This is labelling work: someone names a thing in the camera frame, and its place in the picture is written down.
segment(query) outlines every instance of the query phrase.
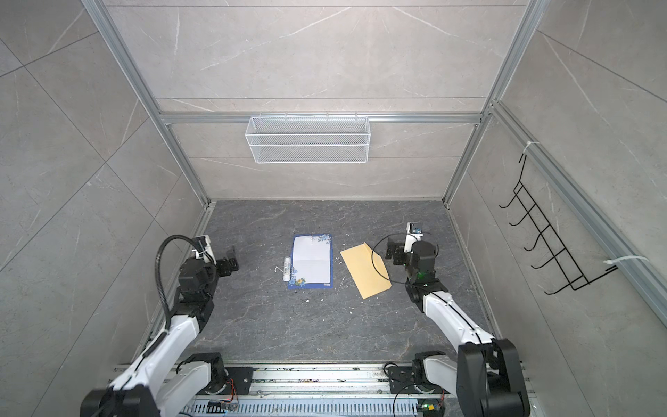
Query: white zip tie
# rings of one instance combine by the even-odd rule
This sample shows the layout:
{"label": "white zip tie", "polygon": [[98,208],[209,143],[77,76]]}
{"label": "white zip tie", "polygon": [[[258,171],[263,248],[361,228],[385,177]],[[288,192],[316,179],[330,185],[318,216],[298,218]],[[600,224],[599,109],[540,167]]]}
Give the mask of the white zip tie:
{"label": "white zip tie", "polygon": [[620,258],[616,258],[616,259],[607,259],[606,261],[603,261],[603,262],[604,262],[605,264],[607,264],[607,265],[613,265],[613,264],[615,264],[616,262],[621,262],[621,261],[624,261],[624,260],[626,260],[626,259],[641,259],[642,261],[647,261],[647,262],[650,263],[650,261],[648,260],[648,258],[646,258],[646,257],[644,257],[644,256],[639,256],[639,255],[627,255],[627,256],[621,256]]}
{"label": "white zip tie", "polygon": [[539,143],[539,142],[527,141],[527,142],[526,142],[526,147],[524,148],[524,151],[523,151],[522,153],[526,153],[526,150],[527,150],[528,147],[531,145],[531,143]]}

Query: aluminum beam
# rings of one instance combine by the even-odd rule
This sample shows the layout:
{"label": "aluminum beam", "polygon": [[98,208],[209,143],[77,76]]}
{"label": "aluminum beam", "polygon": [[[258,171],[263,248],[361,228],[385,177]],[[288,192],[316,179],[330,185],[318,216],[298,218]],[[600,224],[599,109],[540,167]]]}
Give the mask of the aluminum beam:
{"label": "aluminum beam", "polygon": [[[522,149],[528,141],[536,141],[533,135],[502,102],[493,103],[491,112]],[[544,149],[544,146],[534,143],[526,149],[526,155],[530,157],[549,184],[558,192],[558,195],[568,204],[579,221],[602,246],[610,259],[627,255],[641,255],[630,240]],[[649,262],[644,260],[625,260],[618,262],[616,265],[667,327],[667,284],[665,279]]]}
{"label": "aluminum beam", "polygon": [[[526,6],[524,17],[519,24],[519,28],[517,29],[516,34],[514,35],[514,39],[512,40],[509,51],[507,52],[507,56],[505,56],[505,60],[500,66],[500,71],[498,72],[498,76],[496,77],[496,80],[491,87],[491,92],[486,98],[486,102],[483,107],[484,110],[482,111],[484,115],[488,114],[492,103],[494,101],[500,100],[500,98],[505,93],[507,86],[510,84],[512,76],[517,66],[519,65],[519,61],[521,61],[521,57],[524,55],[524,52],[528,47],[528,43],[535,33],[535,29],[537,29],[537,26],[540,23],[542,15],[544,14],[548,4],[549,0],[531,0],[528,3],[528,6]],[[482,119],[482,123],[477,126],[477,128],[471,134],[470,139],[466,144],[466,148],[464,149],[461,158],[459,158],[450,183],[447,186],[445,195],[442,196],[442,201],[444,201],[446,206],[449,206],[449,204],[452,202],[452,198],[454,198],[454,194],[456,193],[459,184],[461,184],[463,176],[468,170],[468,166],[470,165],[470,161],[472,161],[472,157],[477,150],[477,146],[479,146],[480,141],[482,140],[482,136],[484,135],[484,130],[486,129],[487,124],[488,116]]]}
{"label": "aluminum beam", "polygon": [[95,22],[95,25],[102,35],[102,38],[104,38],[104,41],[109,46],[111,54],[116,59],[116,62],[118,62],[118,65],[125,74],[141,104],[146,109],[148,116],[151,118],[151,121],[157,128],[160,136],[162,136],[162,139],[167,144],[169,151],[173,155],[174,159],[176,159],[176,162],[181,168],[185,178],[190,183],[192,190],[195,192],[197,198],[199,198],[199,201],[203,206],[208,205],[211,200],[206,195],[206,191],[204,190],[199,178],[197,177],[195,170],[192,168],[192,165],[190,165],[190,160],[187,158],[185,152],[183,152],[181,146],[176,140],[176,136],[174,136],[173,132],[168,128],[168,126],[166,126],[162,120],[160,120],[160,111],[157,106],[157,102],[153,94],[148,89],[146,82],[141,77],[136,64],[134,64],[134,60],[132,60],[132,57],[127,50],[127,46],[123,42],[120,33],[113,23],[113,20],[111,19],[111,16],[109,15],[106,7],[100,0],[81,1],[83,6],[88,11],[91,19],[93,22]]}
{"label": "aluminum beam", "polygon": [[368,117],[372,123],[479,123],[481,114],[465,111],[443,112],[382,112],[361,111],[353,112],[191,112],[191,113],[162,113],[163,123],[248,123],[250,117],[257,116],[359,116]]}

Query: white wire basket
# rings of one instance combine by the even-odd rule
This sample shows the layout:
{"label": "white wire basket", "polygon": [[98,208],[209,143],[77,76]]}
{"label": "white wire basket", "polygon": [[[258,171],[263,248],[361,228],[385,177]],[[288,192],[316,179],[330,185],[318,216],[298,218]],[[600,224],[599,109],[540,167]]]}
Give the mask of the white wire basket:
{"label": "white wire basket", "polygon": [[355,115],[255,116],[245,138],[257,163],[366,162],[371,127]]}

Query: gray tile wall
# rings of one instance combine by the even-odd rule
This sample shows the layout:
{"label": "gray tile wall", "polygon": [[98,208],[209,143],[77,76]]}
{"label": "gray tile wall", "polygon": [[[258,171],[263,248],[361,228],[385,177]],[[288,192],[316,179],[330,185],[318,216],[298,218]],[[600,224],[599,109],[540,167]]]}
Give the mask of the gray tile wall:
{"label": "gray tile wall", "polygon": [[[660,1],[552,0],[503,97],[663,276],[666,17]],[[535,227],[509,226],[524,213],[516,201],[499,207],[512,197],[520,154],[492,123],[452,210],[503,335],[520,341],[546,414],[663,414],[667,330],[627,279],[614,272],[549,296],[566,283],[558,266],[530,267],[549,259],[548,249],[540,240],[527,252]],[[530,161],[524,180],[583,272],[600,275],[606,254]],[[571,274],[574,265],[559,260]],[[542,324],[546,336],[534,337]],[[557,350],[545,346],[550,340]]]}
{"label": "gray tile wall", "polygon": [[42,3],[0,3],[0,414],[69,417],[132,359],[155,251],[201,206],[82,4]]}
{"label": "gray tile wall", "polygon": [[[164,111],[479,111],[511,0],[110,0]],[[212,198],[440,199],[471,125],[373,125],[361,165],[258,165],[242,125],[175,125]]]}

